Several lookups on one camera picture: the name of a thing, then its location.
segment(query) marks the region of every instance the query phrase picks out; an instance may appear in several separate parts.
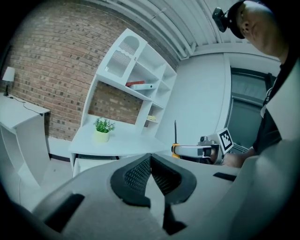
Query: black mesh panel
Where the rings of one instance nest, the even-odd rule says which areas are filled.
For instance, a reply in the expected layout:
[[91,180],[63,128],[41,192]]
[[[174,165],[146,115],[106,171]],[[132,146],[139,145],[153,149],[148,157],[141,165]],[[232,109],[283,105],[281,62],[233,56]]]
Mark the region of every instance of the black mesh panel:
[[125,174],[125,182],[134,191],[145,195],[147,181],[151,174],[151,156]]
[[181,175],[172,168],[152,158],[151,173],[160,191],[167,195],[181,183]]

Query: electrical cable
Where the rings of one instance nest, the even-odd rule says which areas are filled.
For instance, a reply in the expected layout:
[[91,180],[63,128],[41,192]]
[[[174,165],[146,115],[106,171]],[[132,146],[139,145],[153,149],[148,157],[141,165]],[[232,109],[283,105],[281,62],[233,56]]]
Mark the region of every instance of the electrical cable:
[[[20,103],[23,103],[23,107],[25,107],[25,103],[26,103],[26,102],[19,101],[18,99],[14,98],[14,97],[9,97],[9,96],[6,96],[6,97],[8,97],[8,98],[10,98],[10,99],[14,99],[14,100],[16,100],[16,101],[18,101],[18,102],[20,102]],[[36,111],[34,111],[34,110],[32,110],[32,109],[29,109],[29,108],[27,108],[27,107],[25,107],[25,108],[28,109],[28,110],[30,110],[30,111],[33,111],[33,112],[35,112],[35,113],[38,113],[38,114],[41,115],[41,116],[43,116],[42,113],[36,112]]]

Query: book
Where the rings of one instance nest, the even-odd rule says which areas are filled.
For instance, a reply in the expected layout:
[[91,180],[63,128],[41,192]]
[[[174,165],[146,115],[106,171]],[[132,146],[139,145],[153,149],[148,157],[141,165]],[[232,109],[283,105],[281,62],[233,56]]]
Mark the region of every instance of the book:
[[135,84],[130,86],[133,90],[149,90],[149,89],[155,89],[155,85],[153,84]]
[[144,84],[145,81],[137,81],[137,82],[128,82],[125,84],[126,87],[130,87],[132,85],[136,85],[136,84]]

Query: lamp shade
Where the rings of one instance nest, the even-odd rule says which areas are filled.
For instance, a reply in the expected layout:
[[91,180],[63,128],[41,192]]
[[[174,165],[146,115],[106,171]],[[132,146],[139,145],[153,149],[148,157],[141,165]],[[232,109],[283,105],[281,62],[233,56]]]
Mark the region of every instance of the lamp shade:
[[15,79],[15,69],[13,67],[7,67],[2,80],[7,82],[13,82]]

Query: window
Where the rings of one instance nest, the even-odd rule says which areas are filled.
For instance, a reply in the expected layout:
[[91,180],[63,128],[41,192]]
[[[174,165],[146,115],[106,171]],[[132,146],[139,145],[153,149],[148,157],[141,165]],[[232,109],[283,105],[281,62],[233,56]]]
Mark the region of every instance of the window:
[[226,126],[234,142],[233,152],[247,151],[256,140],[262,120],[260,111],[275,77],[256,71],[231,68],[232,100]]

